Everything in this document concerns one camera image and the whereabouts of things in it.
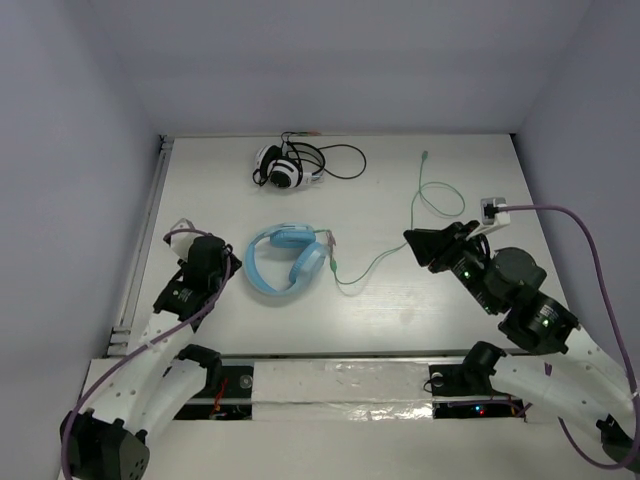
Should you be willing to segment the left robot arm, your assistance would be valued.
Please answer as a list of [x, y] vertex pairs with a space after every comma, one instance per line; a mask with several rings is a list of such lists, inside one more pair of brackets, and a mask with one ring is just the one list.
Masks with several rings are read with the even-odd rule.
[[225, 240], [196, 229], [164, 239], [178, 271], [133, 350], [86, 389], [61, 424], [66, 479], [142, 478], [152, 443], [185, 403], [221, 386], [219, 353], [194, 336], [242, 263]]

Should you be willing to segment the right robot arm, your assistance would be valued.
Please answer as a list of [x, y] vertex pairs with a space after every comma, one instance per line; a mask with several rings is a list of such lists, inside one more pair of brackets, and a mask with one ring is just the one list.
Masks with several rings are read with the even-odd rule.
[[486, 341], [458, 364], [436, 366], [424, 387], [439, 397], [513, 395], [598, 441], [609, 468], [639, 470], [639, 398], [632, 375], [603, 351], [577, 317], [541, 291], [546, 272], [526, 251], [489, 251], [479, 224], [411, 229], [403, 236], [417, 263], [451, 273], [514, 345], [551, 366], [546, 374]]

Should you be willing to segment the light blue headphones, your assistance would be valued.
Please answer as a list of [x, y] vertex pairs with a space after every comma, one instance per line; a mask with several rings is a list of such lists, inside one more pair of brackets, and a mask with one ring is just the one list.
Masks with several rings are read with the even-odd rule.
[[[248, 243], [243, 268], [249, 283], [267, 296], [296, 296], [304, 292], [329, 256], [329, 248], [317, 240], [314, 228], [304, 223], [281, 223], [258, 232]], [[262, 276], [259, 261], [277, 273], [289, 267], [288, 286], [277, 289]]]

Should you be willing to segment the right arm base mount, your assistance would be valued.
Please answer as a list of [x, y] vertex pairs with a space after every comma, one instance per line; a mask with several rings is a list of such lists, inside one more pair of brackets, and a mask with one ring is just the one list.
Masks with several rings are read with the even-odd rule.
[[526, 419], [529, 403], [494, 390], [488, 384], [475, 384], [462, 364], [435, 364], [422, 389], [431, 395], [435, 419], [470, 420], [483, 418]]

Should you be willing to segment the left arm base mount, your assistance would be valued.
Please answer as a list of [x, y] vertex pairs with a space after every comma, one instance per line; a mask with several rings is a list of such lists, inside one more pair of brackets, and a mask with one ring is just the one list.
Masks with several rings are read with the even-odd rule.
[[223, 364], [216, 386], [207, 386], [174, 416], [175, 420], [237, 421], [252, 419], [254, 366]]

